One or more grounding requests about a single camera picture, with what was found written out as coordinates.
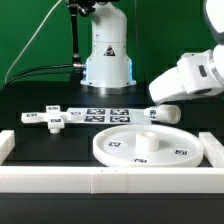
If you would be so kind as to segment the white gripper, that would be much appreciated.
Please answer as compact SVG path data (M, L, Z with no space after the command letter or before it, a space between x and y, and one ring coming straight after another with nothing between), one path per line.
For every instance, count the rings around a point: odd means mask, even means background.
M155 104L220 94L220 50L185 53L174 68L156 78L149 91Z

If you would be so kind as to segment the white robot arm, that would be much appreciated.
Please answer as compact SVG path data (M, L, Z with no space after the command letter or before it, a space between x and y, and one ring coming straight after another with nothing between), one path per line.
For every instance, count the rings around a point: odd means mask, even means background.
M126 54L127 19L107 0L93 0L92 53L83 85L107 91L134 85L132 61ZM224 0L204 0L203 11L217 42L212 50L185 53L177 66L150 85L157 103L216 96L224 92Z

